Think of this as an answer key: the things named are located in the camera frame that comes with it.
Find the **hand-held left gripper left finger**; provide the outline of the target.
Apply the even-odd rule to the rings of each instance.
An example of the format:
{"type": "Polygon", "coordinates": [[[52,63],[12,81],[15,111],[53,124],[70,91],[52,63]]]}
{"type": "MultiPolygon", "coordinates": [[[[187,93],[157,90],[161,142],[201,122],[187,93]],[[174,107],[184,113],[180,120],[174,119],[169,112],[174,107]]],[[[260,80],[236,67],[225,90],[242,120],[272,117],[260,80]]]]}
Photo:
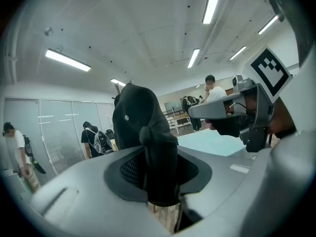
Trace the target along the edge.
{"type": "Polygon", "coordinates": [[[32,208],[57,230],[57,236],[169,236],[146,203],[121,199],[105,181],[109,165],[136,150],[138,147],[73,165],[32,196],[32,208]]]}

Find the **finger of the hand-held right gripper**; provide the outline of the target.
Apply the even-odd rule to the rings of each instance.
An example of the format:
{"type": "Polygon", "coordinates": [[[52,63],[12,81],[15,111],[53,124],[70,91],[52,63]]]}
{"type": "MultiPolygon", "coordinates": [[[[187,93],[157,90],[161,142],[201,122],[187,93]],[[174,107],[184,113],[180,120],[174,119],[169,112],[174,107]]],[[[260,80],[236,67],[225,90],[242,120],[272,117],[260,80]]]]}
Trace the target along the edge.
{"type": "Polygon", "coordinates": [[[189,116],[195,119],[226,119],[246,116],[245,97],[238,92],[192,106],[189,108],[189,116]]]}
{"type": "Polygon", "coordinates": [[[228,118],[210,119],[209,121],[220,135],[239,137],[238,117],[229,116],[228,118]]]}

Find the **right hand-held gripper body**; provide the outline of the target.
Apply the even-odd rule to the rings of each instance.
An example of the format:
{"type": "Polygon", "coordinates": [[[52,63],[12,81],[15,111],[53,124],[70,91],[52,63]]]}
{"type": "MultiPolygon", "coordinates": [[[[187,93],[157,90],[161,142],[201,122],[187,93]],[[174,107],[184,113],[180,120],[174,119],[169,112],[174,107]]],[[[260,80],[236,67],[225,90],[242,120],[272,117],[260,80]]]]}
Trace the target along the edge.
{"type": "Polygon", "coordinates": [[[257,153],[265,148],[275,103],[292,76],[276,54],[262,46],[245,64],[243,73],[236,76],[236,92],[244,97],[256,96],[255,112],[248,111],[246,125],[239,129],[239,136],[248,152],[257,153]]]}

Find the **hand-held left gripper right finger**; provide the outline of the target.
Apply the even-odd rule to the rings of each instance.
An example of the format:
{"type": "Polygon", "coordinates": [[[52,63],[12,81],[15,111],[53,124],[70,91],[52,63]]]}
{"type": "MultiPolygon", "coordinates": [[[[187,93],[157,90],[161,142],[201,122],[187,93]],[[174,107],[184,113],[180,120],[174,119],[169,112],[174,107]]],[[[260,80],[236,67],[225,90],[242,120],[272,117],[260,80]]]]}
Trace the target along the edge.
{"type": "Polygon", "coordinates": [[[297,132],[255,159],[223,157],[185,149],[212,169],[209,183],[186,195],[201,220],[180,237],[303,236],[316,178],[316,134],[297,132]]]}

